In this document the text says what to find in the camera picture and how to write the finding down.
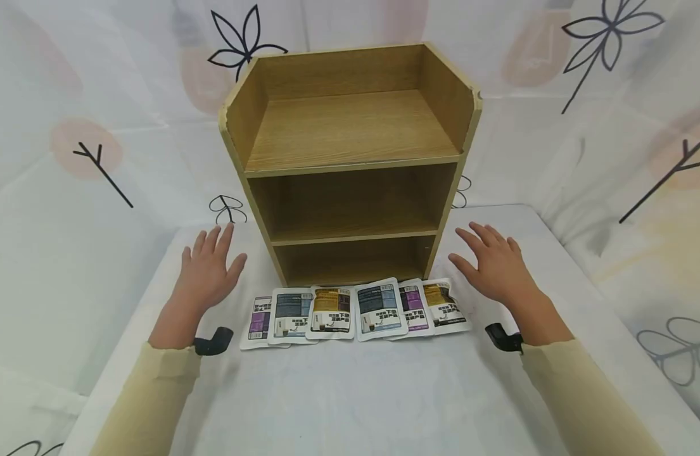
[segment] beige sleeve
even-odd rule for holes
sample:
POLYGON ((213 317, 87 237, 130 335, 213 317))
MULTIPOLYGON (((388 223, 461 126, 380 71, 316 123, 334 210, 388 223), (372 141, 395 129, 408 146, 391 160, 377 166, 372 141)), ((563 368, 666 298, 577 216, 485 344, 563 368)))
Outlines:
POLYGON ((571 456, 657 456, 661 447, 577 340, 523 345, 522 364, 571 456))
POLYGON ((200 359, 192 346, 157 350, 144 343, 90 455, 167 456, 200 359))

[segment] wooden shelf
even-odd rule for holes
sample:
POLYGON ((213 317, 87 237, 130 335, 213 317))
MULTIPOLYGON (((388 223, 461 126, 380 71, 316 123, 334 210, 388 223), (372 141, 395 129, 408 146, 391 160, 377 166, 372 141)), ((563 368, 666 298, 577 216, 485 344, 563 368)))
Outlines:
POLYGON ((452 163, 459 151, 418 90, 269 101, 247 177, 369 162, 452 163))
POLYGON ((256 57, 220 134, 284 285, 427 278, 481 114, 430 44, 256 57))
POLYGON ((423 276, 434 239, 423 236, 281 246, 276 253, 290 287, 358 284, 379 277, 406 280, 423 276))
POLYGON ((264 177, 249 186, 274 246, 433 236, 454 172, 451 163, 264 177))

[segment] top shelf tray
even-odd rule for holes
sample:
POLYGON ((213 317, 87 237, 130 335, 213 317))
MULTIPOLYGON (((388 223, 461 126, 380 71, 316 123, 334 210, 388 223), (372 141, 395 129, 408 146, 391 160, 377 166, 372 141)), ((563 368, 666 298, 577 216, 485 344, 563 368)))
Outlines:
POLYGON ((474 94, 429 44, 260 57, 220 129, 247 178, 455 163, 474 94))

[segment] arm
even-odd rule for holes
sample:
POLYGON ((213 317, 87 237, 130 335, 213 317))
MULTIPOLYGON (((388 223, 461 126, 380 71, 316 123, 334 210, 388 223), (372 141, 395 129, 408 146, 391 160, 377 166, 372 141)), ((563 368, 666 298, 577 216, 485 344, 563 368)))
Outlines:
POLYGON ((220 237, 216 226, 201 231, 193 251, 182 252, 175 289, 162 308, 117 402, 106 418, 91 456, 168 455, 177 421, 195 379, 200 356, 192 347, 204 313, 233 291, 246 263, 240 254, 226 270, 233 224, 220 237))
POLYGON ((456 229, 478 260, 449 259, 484 296, 507 307, 526 344, 522 364, 571 455, 657 456, 661 448, 537 288, 512 238, 489 225, 456 229))

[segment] black line drawing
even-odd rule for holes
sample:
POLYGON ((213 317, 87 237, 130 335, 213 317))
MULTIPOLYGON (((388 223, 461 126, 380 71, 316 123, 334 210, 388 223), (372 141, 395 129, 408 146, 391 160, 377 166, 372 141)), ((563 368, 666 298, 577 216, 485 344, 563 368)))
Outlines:
POLYGON ((565 105, 562 114, 565 114, 575 96, 577 96, 582 83, 588 78, 590 71, 593 69, 596 61, 598 61, 598 57, 601 57, 605 69, 612 72, 621 55, 624 35, 636 35, 647 32, 647 30, 655 29, 666 22, 657 13, 637 13, 646 1, 642 0, 636 8, 631 11, 625 11, 631 0, 618 0, 618 9, 614 15, 610 15, 606 4, 613 4, 614 0, 601 0, 601 16, 586 16, 586 18, 577 19, 563 25, 563 32, 571 37, 588 40, 570 58, 563 70, 563 74, 565 75, 565 73, 570 73, 584 66, 586 62, 590 62, 590 65, 584 75, 582 75, 577 87, 575 87, 575 91, 565 105), (598 29, 598 32, 591 33, 590 30, 593 28, 598 29), (593 50, 588 56, 584 57, 583 52, 586 49, 593 50))
POLYGON ((668 173, 666 173, 664 177, 661 178, 661 181, 657 182, 656 185, 653 186, 651 188, 651 190, 649 190, 646 193, 646 195, 644 195, 644 197, 641 198, 639 200, 639 202, 636 203, 636 205, 634 205, 631 208, 631 210, 626 212, 625 215, 618 221, 618 223, 622 224, 628 218, 628 216, 633 214, 633 211, 637 210, 639 208, 639 206, 643 205, 644 201, 646 201, 650 196, 652 196, 659 189, 659 187, 663 186, 663 184, 665 184, 666 181, 668 181, 668 179, 670 179, 673 176, 673 174, 678 173, 680 171, 684 171, 685 169, 692 169, 692 168, 700 167, 700 162, 691 163, 689 165, 685 164, 685 163, 687 163, 687 160, 694 157, 694 154, 696 154, 698 150, 700 150, 700 142, 694 146, 694 149, 690 150, 689 149, 689 141, 686 139, 684 141, 682 141, 682 153, 684 154, 684 156, 682 157, 681 160, 679 160, 679 163, 677 163, 675 166, 673 166, 673 168, 670 169, 670 171, 668 173))
POLYGON ((217 215, 215 216, 215 225, 220 225, 219 224, 219 218, 220 215, 223 214, 224 212, 228 212, 228 218, 231 224, 234 223, 233 220, 233 211, 240 212, 243 215, 244 222, 248 221, 248 216, 244 211, 241 210, 243 207, 243 203, 240 202, 238 199, 232 197, 232 196, 226 196, 226 195, 218 195, 215 198, 212 198, 210 202, 208 203, 208 208, 212 212, 217 212, 217 215), (230 206, 226 200, 233 200, 236 202, 237 206, 230 206))
POLYGON ((464 198, 464 205, 463 206, 455 206, 454 201, 451 201, 451 208, 464 208, 464 207, 466 207, 466 203, 469 202, 466 200, 466 195, 464 195, 464 192, 469 190, 469 188, 471 188, 471 179, 464 176, 464 174, 461 174, 461 180, 459 181, 459 185, 464 186, 464 188, 457 188, 456 194, 459 195, 461 198, 464 198), (466 181, 466 182, 468 182, 468 184, 466 184, 466 183, 461 184, 461 181, 466 181))
POLYGON ((243 68, 243 65, 245 63, 250 62, 251 58, 253 58, 253 54, 259 49, 274 48, 282 50, 284 54, 289 52, 286 48, 281 47, 278 44, 258 43, 260 40, 260 17, 258 15, 257 4, 253 5, 253 8, 250 9, 248 14, 246 15, 246 18, 243 20, 243 33, 240 34, 238 33, 238 30, 236 30, 236 28, 233 26, 233 24, 231 24, 223 16, 217 14, 212 9, 210 10, 210 13, 212 14, 213 22, 215 23, 215 28, 217 28, 217 33, 220 33, 220 36, 223 37, 223 40, 226 42, 226 44, 228 44, 228 49, 217 50, 211 57, 209 57, 208 61, 213 65, 217 65, 219 67, 238 67, 238 70, 236 70, 236 82, 238 82, 238 77, 240 76, 241 68, 243 68), (220 23, 223 23, 224 28, 227 26, 228 29, 224 30, 224 28, 221 28, 219 21, 220 23), (249 40, 249 37, 247 37, 246 35, 246 30, 250 24, 250 21, 253 21, 253 24, 255 26, 254 28, 255 30, 257 30, 257 35, 253 40, 249 40), (226 32, 228 32, 228 35, 231 35, 231 37, 234 37, 234 40, 239 42, 238 46, 231 43, 231 40, 228 39, 228 35, 226 35, 226 32), (219 56, 220 58, 226 59, 226 63, 219 61, 217 59, 219 56))
POLYGON ((649 354, 651 359, 656 363, 658 368, 661 370, 661 373, 664 374, 667 378, 667 380, 671 381, 672 383, 675 383, 677 385, 680 385, 682 387, 687 387, 691 385, 694 382, 695 374, 696 374, 696 366, 699 365, 700 368, 700 342, 690 342, 684 339, 681 336, 677 336, 675 332, 672 331, 671 329, 671 323, 675 321, 682 321, 682 322, 691 322, 695 323, 696 325, 700 325, 699 320, 694 320, 694 318, 688 318, 688 317, 672 317, 669 318, 666 321, 666 330, 668 331, 668 335, 664 334, 663 332, 658 332, 658 331, 652 331, 650 329, 644 329, 643 331, 639 331, 636 335, 636 340, 639 342, 641 347, 646 350, 646 352, 649 354), (652 349, 648 348, 643 342, 641 342, 641 336, 642 334, 655 334, 657 339, 660 339, 663 337, 665 339, 668 339, 672 342, 674 342, 677 346, 681 346, 682 348, 676 349, 669 351, 667 353, 657 353, 653 351, 652 349), (666 365, 665 361, 668 359, 671 359, 672 357, 679 356, 679 355, 689 355, 691 359, 691 365, 690 365, 690 370, 689 370, 689 377, 687 378, 686 381, 677 381, 674 380, 670 373, 666 371, 666 365))
POLYGON ((111 177, 109 177, 109 174, 106 173, 106 170, 101 167, 101 144, 99 144, 99 149, 96 151, 96 157, 94 157, 94 154, 89 152, 89 149, 86 148, 84 143, 79 141, 78 145, 81 146, 81 149, 83 149, 84 152, 80 152, 79 150, 74 150, 73 153, 75 153, 76 155, 82 155, 84 157, 89 157, 91 159, 91 161, 95 164, 96 168, 99 168, 99 171, 102 174, 104 174, 104 177, 106 177, 106 180, 109 181, 111 186, 114 187, 114 189, 119 192, 121 197, 124 198, 124 201, 126 201, 126 203, 129 205, 129 207, 134 208, 134 205, 132 204, 132 202, 130 202, 129 199, 126 198, 124 193, 121 190, 119 190, 119 187, 117 187, 117 184, 115 184, 114 181, 111 180, 111 177))
POLYGON ((61 448, 63 446, 63 443, 59 443, 58 445, 52 446, 50 450, 44 452, 41 455, 41 446, 43 446, 43 444, 39 440, 32 440, 30 442, 23 443, 23 445, 20 445, 18 448, 15 448, 12 452, 9 452, 5 456, 15 456, 16 453, 18 453, 20 450, 23 450, 23 448, 29 447, 31 445, 35 445, 35 452, 33 454, 34 456, 46 456, 48 453, 52 452, 53 450, 57 450, 57 448, 61 448))

